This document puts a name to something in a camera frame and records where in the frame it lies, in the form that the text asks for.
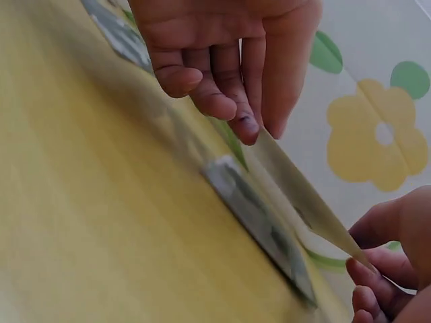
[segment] child's hand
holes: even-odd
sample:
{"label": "child's hand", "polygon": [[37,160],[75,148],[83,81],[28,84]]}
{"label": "child's hand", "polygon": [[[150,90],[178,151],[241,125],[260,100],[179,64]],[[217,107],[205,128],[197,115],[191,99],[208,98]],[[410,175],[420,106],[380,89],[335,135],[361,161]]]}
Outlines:
{"label": "child's hand", "polygon": [[129,2],[167,94],[190,95],[246,144],[261,125],[281,136],[304,83],[320,0]]}
{"label": "child's hand", "polygon": [[[350,233],[361,248],[400,241],[405,252],[404,255],[383,247],[366,250],[381,275],[348,260],[347,270],[358,286],[353,296],[354,323],[386,323],[395,319],[394,322],[413,322],[412,317],[407,317],[411,314],[406,312],[419,308],[424,302],[422,298],[431,290],[427,288],[431,284],[431,186],[373,207]],[[406,289],[427,291],[410,295],[388,279]],[[424,303],[419,316],[431,311],[429,304],[430,300]],[[426,321],[414,322],[431,322],[431,316]]]}

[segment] gray rectangle print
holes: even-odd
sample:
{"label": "gray rectangle print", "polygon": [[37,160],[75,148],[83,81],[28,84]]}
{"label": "gray rectangle print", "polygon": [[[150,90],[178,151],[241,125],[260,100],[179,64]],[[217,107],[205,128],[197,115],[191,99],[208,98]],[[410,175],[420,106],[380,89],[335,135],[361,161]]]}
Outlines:
{"label": "gray rectangle print", "polygon": [[298,245],[281,231],[259,195],[240,173],[231,156],[211,162],[204,175],[237,220],[246,228],[280,271],[312,307],[317,306],[308,271]]}
{"label": "gray rectangle print", "polygon": [[154,74],[145,42],[123,18],[115,15],[99,0],[81,0],[81,2],[118,55],[148,73]]}

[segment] hand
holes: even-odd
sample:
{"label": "hand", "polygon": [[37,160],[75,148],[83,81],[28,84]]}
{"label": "hand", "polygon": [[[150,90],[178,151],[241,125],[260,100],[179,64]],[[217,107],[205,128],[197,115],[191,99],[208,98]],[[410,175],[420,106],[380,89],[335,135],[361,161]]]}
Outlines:
{"label": "hand", "polygon": [[[130,0],[156,77],[173,98],[229,120],[243,143],[279,138],[304,83],[320,0]],[[240,48],[238,40],[242,39]]]}
{"label": "hand", "polygon": [[[350,233],[361,248],[400,241],[405,252],[404,255],[384,247],[365,250],[381,274],[373,273],[353,259],[347,261],[347,270],[357,285],[353,295],[354,323],[429,322],[431,186],[373,207]],[[398,286],[417,290],[418,294],[408,294],[388,279]],[[414,316],[422,316],[424,320],[416,321]]]}

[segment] yellow surface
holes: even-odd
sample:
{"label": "yellow surface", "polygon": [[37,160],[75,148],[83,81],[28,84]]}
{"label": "yellow surface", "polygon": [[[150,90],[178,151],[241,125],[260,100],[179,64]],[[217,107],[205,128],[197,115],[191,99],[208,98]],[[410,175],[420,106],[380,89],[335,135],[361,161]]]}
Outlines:
{"label": "yellow surface", "polygon": [[78,0],[0,0],[0,40],[0,322],[310,322]]}

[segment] fingernail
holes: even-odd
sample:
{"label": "fingernail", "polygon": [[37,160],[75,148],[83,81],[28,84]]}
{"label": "fingernail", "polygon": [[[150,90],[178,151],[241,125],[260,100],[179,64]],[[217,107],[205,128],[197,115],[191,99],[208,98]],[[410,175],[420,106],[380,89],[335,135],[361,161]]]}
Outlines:
{"label": "fingernail", "polygon": [[192,81],[186,84],[185,91],[187,92],[187,94],[190,91],[193,91],[199,85],[199,83],[201,83],[201,80]]}
{"label": "fingernail", "polygon": [[250,116],[243,116],[239,119],[239,122],[241,122],[242,126],[244,126],[250,133],[257,133],[259,131],[259,124],[256,119]]}
{"label": "fingernail", "polygon": [[287,120],[283,120],[282,122],[280,121],[271,122],[267,126],[267,130],[269,131],[271,136],[274,137],[274,139],[280,139],[284,134],[286,124],[287,124]]}

